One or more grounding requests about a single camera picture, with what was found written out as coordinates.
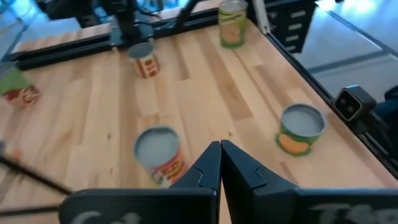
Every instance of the can lid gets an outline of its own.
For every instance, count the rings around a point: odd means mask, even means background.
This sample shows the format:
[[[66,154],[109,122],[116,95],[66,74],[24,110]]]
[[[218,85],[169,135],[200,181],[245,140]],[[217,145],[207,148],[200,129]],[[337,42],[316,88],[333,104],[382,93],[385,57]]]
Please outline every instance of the can lid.
[[[310,138],[319,136],[324,131],[326,119],[310,105],[295,104],[284,111],[282,124],[292,133]]]
[[[221,2],[220,5],[218,5],[219,9],[226,12],[243,10],[246,9],[247,6],[247,2],[242,0],[227,0]]]
[[[158,167],[171,160],[178,147],[177,133],[168,126],[157,126],[147,129],[137,138],[133,154],[144,167]]]
[[[150,43],[141,43],[132,46],[127,54],[129,58],[143,58],[150,55],[154,51],[154,46]]]

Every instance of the fallen can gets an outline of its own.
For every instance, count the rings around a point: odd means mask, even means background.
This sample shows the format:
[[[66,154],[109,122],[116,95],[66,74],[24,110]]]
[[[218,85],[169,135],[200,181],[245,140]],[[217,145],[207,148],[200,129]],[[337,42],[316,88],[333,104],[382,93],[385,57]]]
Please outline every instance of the fallen can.
[[[221,46],[229,49],[244,44],[246,33],[246,9],[242,0],[227,0],[218,6],[218,26]]]
[[[14,62],[0,63],[0,95],[11,105],[25,108],[40,98],[40,91],[25,78]]]
[[[159,63],[152,44],[136,44],[128,50],[127,54],[140,77],[149,78],[158,74]]]
[[[305,104],[291,105],[282,114],[276,143],[291,155],[304,156],[325,128],[326,118],[321,111]]]
[[[187,171],[177,133],[168,126],[145,130],[137,138],[133,154],[161,187],[170,187]]]

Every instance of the open can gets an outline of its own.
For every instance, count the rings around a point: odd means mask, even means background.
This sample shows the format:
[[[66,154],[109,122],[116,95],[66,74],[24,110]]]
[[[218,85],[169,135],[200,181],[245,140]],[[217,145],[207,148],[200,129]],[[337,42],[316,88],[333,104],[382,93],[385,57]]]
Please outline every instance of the open can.
[[[312,144],[326,128],[326,118],[318,109],[294,104],[282,114],[276,143],[285,152],[304,156],[311,152]]]
[[[242,0],[226,0],[218,6],[218,25],[221,46],[233,49],[244,44],[246,33],[246,9]]]
[[[161,187],[170,187],[187,171],[177,133],[168,126],[145,130],[137,138],[133,154]]]
[[[159,63],[152,44],[136,44],[128,50],[128,56],[140,77],[153,77],[159,72]]]
[[[40,91],[16,67],[14,62],[0,63],[1,98],[18,108],[34,104]]]

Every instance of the wooden tabletop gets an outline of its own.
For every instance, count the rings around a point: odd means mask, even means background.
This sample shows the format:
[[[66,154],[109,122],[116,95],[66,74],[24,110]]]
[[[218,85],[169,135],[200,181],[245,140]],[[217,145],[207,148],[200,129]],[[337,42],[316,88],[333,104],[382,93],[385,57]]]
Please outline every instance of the wooden tabletop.
[[[22,111],[0,102],[0,136],[22,162],[73,189],[157,187],[134,160],[132,144],[167,124],[192,164],[211,141],[229,139],[302,187],[396,187],[397,181],[248,22],[247,43],[219,45],[218,27],[156,40],[160,73],[142,79],[126,51],[104,52],[26,71],[42,99]],[[275,141],[292,103],[322,110],[328,125],[313,152],[293,157]],[[1,208],[58,203],[63,197],[0,169]],[[224,195],[221,223],[230,223]],[[29,223],[56,223],[57,216]],[[26,218],[6,220],[25,222]]]

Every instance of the upright can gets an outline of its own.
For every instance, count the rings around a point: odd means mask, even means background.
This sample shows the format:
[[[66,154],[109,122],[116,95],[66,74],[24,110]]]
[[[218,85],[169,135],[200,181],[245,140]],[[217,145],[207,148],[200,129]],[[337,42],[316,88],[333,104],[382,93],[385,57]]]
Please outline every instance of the upright can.
[[[318,109],[305,104],[294,104],[286,108],[276,136],[277,145],[293,156],[304,156],[311,152],[312,144],[326,128],[326,118]]]
[[[187,171],[177,133],[168,126],[145,130],[137,138],[134,157],[161,187],[170,187]]]
[[[140,77],[149,78],[158,74],[159,63],[152,44],[148,42],[136,44],[128,50],[127,54]]]
[[[221,46],[234,49],[244,44],[247,8],[247,2],[242,0],[227,0],[220,3],[218,25]]]

